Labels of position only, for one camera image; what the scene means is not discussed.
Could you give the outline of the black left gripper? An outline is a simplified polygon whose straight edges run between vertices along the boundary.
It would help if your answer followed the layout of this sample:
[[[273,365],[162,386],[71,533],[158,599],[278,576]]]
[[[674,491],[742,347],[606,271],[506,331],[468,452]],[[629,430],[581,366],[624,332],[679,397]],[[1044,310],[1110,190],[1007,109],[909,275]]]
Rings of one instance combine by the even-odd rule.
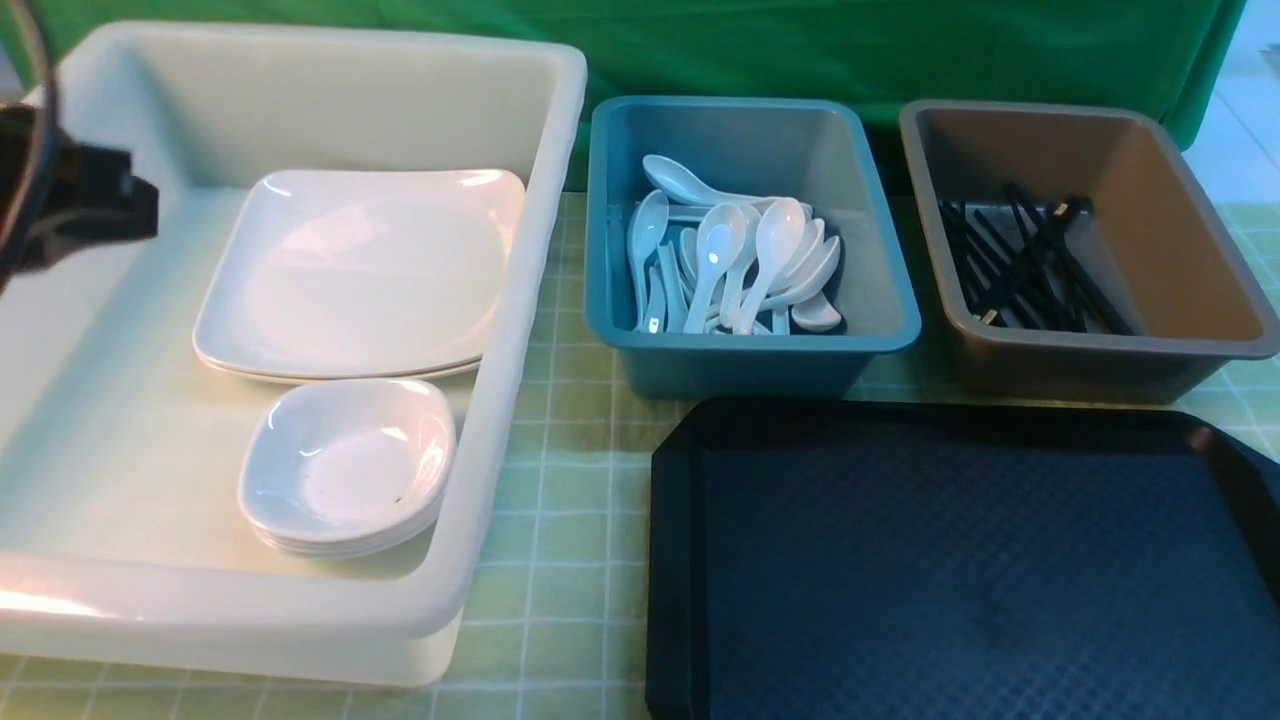
[[[81,142],[60,128],[50,187],[15,242],[20,255],[3,261],[3,286],[72,254],[156,238],[159,202],[159,188],[134,173],[131,151]]]

